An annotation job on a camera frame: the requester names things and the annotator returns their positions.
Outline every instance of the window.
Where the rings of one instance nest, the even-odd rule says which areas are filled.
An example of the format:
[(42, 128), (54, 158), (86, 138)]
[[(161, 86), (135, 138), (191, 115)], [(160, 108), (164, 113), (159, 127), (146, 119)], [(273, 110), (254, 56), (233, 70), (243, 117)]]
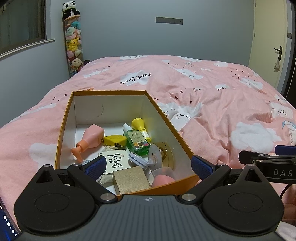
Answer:
[(8, 0), (0, 7), (0, 54), (44, 39), (45, 0)]

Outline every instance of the white spray cap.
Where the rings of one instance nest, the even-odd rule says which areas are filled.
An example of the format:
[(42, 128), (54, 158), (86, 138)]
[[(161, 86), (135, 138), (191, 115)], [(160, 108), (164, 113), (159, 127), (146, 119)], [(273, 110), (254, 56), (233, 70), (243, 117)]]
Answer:
[(123, 128), (124, 128), (124, 132), (127, 132), (127, 131), (130, 131), (130, 130), (133, 130), (128, 124), (123, 124)]

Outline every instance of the orange box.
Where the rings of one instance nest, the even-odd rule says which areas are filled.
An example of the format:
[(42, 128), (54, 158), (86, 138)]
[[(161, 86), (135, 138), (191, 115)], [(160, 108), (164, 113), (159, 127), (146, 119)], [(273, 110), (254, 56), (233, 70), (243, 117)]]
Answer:
[[(123, 134), (122, 125), (130, 124), (138, 117), (144, 120), (152, 143), (166, 142), (172, 149), (176, 181), (132, 194), (180, 195), (195, 186), (199, 177), (191, 169), (192, 151), (146, 91), (73, 92), (62, 122), (55, 169), (66, 169), (76, 162), (71, 148), (81, 140), (85, 129), (90, 125), (96, 124), (104, 128), (105, 136)], [(103, 148), (90, 148), (82, 154), (82, 158), (94, 159)], [(103, 186), (112, 191), (111, 186)]]

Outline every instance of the pink pump bottle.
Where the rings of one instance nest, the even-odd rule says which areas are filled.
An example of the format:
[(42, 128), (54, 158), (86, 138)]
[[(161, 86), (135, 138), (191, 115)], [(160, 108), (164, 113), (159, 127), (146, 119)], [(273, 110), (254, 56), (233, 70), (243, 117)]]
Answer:
[(76, 157), (79, 163), (82, 163), (81, 153), (88, 148), (97, 147), (102, 143), (104, 138), (104, 129), (97, 126), (91, 125), (88, 127), (82, 137), (82, 140), (76, 144), (76, 148), (72, 148), (72, 154)]

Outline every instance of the pink sponge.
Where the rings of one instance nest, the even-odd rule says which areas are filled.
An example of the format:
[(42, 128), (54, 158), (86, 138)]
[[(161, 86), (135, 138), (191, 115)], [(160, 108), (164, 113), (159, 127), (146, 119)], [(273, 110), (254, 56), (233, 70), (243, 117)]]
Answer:
[(154, 178), (154, 181), (151, 186), (154, 188), (154, 187), (158, 187), (158, 186), (172, 183), (174, 181), (175, 180), (172, 177), (160, 174)]

